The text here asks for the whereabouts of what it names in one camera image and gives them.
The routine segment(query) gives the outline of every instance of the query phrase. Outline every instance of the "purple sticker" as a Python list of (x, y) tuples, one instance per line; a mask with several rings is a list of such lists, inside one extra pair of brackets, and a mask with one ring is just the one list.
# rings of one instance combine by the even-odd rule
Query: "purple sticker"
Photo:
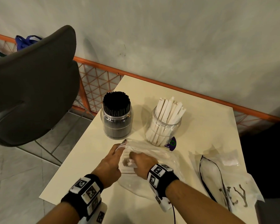
[(165, 147), (169, 148), (170, 151), (173, 151), (175, 149), (175, 147), (176, 147), (176, 139), (175, 139), (175, 137), (173, 137), (171, 139), (171, 141), (167, 145), (165, 145)]

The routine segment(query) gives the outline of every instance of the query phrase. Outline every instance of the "chair backrest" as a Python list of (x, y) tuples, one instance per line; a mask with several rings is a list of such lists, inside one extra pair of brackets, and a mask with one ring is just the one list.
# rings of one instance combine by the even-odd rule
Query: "chair backrest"
[(40, 138), (71, 108), (80, 85), (75, 50), (75, 30), (67, 25), (0, 58), (1, 145)]

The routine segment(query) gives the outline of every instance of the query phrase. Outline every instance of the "black wrist strap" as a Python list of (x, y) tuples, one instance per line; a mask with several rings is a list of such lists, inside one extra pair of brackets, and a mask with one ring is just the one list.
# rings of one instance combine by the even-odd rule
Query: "black wrist strap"
[(101, 202), (101, 192), (104, 186), (94, 174), (80, 178), (61, 199), (75, 208), (80, 219), (91, 216)]
[(156, 164), (149, 170), (147, 180), (155, 194), (162, 198), (166, 197), (165, 191), (168, 185), (179, 178), (174, 174), (173, 169), (166, 164)]

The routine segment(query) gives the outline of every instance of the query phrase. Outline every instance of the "plastic bag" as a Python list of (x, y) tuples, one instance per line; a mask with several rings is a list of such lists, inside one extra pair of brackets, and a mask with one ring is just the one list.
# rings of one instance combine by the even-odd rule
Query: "plastic bag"
[(209, 196), (232, 213), (264, 201), (253, 177), (239, 167), (235, 153), (201, 157), (199, 175)]
[[(120, 147), (125, 147), (125, 150), (119, 162), (120, 170), (123, 167), (122, 163), (126, 154), (129, 154), (131, 151), (135, 153), (145, 153), (149, 156), (156, 158), (159, 161), (159, 163), (164, 163), (171, 167), (176, 176), (181, 181), (185, 182), (185, 179), (180, 171), (178, 158), (174, 155), (173, 152), (169, 151), (169, 149), (165, 147), (155, 147), (146, 141), (137, 141), (132, 139), (126, 139), (126, 142), (120, 145), (118, 148)], [(131, 171), (121, 170), (121, 177), (119, 178), (118, 183), (123, 188), (129, 190), (130, 192), (138, 196), (145, 197), (150, 200), (156, 199), (156, 195), (150, 188), (149, 182), (141, 177), (138, 177), (135, 173), (132, 173)]]

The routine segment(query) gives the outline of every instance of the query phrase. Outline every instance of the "wire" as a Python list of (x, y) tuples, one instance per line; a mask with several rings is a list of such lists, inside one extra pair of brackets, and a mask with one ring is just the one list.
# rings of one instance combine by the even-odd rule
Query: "wire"
[(174, 211), (173, 204), (172, 204), (172, 208), (173, 208), (173, 216), (174, 216), (174, 224), (175, 224), (175, 211)]

